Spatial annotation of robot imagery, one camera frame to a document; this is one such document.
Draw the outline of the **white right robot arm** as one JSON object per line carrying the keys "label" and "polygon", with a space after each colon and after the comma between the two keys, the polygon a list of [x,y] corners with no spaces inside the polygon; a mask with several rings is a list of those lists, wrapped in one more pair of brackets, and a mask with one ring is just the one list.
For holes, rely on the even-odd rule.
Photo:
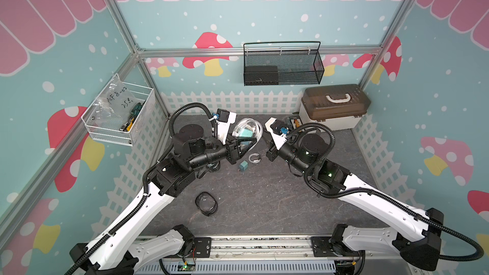
{"label": "white right robot arm", "polygon": [[346,257],[367,252],[399,255],[404,261],[425,271],[435,271],[441,251],[441,230],[426,224],[443,223],[442,212],[404,204],[368,185],[348,169],[330,160],[320,161],[329,145],[317,134],[308,134],[302,147],[286,142],[283,136],[266,132],[267,157],[283,159],[298,170],[319,197],[334,197],[373,215],[387,226],[380,229],[352,225],[335,226],[322,251]]}

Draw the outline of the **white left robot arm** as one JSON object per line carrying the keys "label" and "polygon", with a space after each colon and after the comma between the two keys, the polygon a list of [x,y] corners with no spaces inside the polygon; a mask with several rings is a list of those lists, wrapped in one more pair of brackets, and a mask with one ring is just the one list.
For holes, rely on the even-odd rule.
{"label": "white left robot arm", "polygon": [[171,144],[162,157],[142,176],[142,189],[104,232],[90,243],[76,244],[70,251],[73,265],[85,274],[134,274],[160,258],[187,256],[194,235],[184,225],[168,233],[135,244],[144,228],[195,179],[216,171],[218,163],[237,163],[261,139],[262,132],[242,135],[239,127],[213,121],[213,135],[206,137],[201,126],[189,124],[178,132],[169,124]]}

